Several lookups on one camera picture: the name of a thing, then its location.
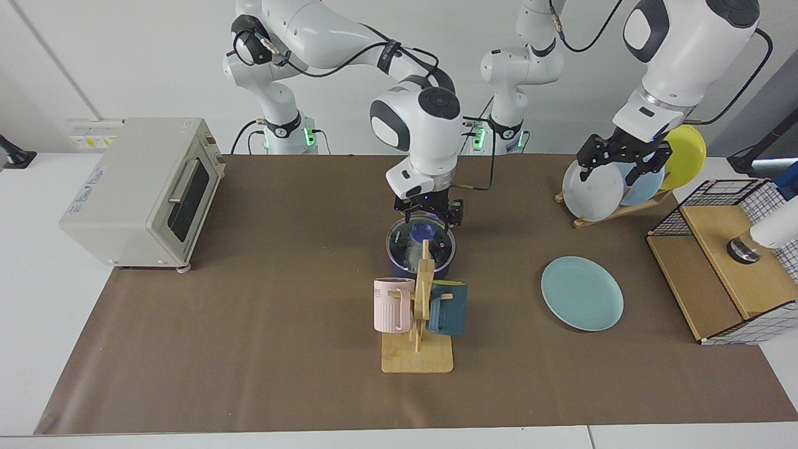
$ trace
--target black mount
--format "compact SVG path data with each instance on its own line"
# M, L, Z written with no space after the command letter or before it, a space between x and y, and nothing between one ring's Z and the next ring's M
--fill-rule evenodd
M410 214L416 211L434 213L444 223L446 231L463 222L463 205L463 200L449 201L448 189L416 195L406 200L396 197L393 201L393 208L405 214L405 223L410 222Z
M626 185L632 185L640 175L648 172L658 173L665 167L671 153L670 145L665 141L663 133L651 142L644 142L623 129L615 128L609 139L602 139L598 134L587 138L576 154L576 160L583 168L579 179L586 181L593 169L611 162L634 162L635 167L626 176ZM643 159L652 154L648 161Z
M8 155L8 161L3 165L4 169L26 169L36 157L35 151L25 151L8 141L1 134L0 149Z

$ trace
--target wooden base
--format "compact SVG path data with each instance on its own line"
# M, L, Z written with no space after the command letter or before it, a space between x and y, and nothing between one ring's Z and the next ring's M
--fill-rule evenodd
M743 320L693 236L650 236L647 240L696 341Z
M751 228L743 209L688 206L681 212L743 318L798 299L798 284L772 251L762 252L762 258L751 265L736 262L726 252L729 240Z
M661 190L656 195L654 195L654 197L652 197L650 200L644 203L640 203L639 205L618 206L618 208L615 209L615 212L613 212L612 215L605 218L604 220L587 221L581 217L577 218L576 220L574 220L574 228L576 229L586 228L587 226L597 225L598 223L603 223L605 221L610 221L618 217L623 217L625 215L629 215L630 213L640 212L642 210L653 208L654 206L659 206L659 204L662 203L670 194L671 194L670 190ZM563 203L565 201L563 192L556 194L554 196L554 201L556 201L557 203Z
M442 373L454 368L452 337L424 332L416 352L413 332L382 334L382 372Z
M435 275L435 261L429 255L428 240L424 240L416 271L416 292L411 296L413 329L401 334L382 334L382 371L450 372L454 368L452 337L425 332ZM441 297L441 300L450 299L450 294Z

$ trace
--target light blue plate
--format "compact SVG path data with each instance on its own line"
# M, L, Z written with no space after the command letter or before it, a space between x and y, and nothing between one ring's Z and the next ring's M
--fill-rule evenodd
M560 257L540 280L546 305L565 324L583 331L603 331L618 323L623 294L601 265L582 257Z
M616 162L618 170L623 175L623 188L626 193L621 199L621 205L634 206L645 203L657 194L662 182L665 180L665 170L662 169L659 173L648 172L641 175L631 187L626 185L626 175L635 167L634 163Z

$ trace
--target plate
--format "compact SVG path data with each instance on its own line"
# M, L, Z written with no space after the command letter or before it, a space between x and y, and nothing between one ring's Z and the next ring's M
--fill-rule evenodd
M540 287L551 312L583 331L609 329L623 314L621 288L592 260L574 256L554 260L543 270Z
M594 169L587 181L579 179L582 169L571 162L563 178L563 199L568 210L586 221L601 221L612 215L623 197L623 177L615 164Z
M673 153L665 163L667 178L663 190L673 190L687 185L701 171L706 160L706 143L701 133L690 125L682 125L665 137Z
M662 182L665 180L665 170L660 170L659 173L648 172L641 175L631 187L626 185L626 175L635 167L634 163L616 163L618 170L621 171L621 176L624 179L624 189L626 193L623 194L621 205L634 206L645 203L657 194Z

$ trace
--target pink mug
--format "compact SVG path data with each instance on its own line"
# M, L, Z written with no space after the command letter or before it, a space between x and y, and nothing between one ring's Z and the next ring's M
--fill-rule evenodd
M374 328L379 332L397 334L413 327L410 296L416 281L400 277L380 277L374 280Z

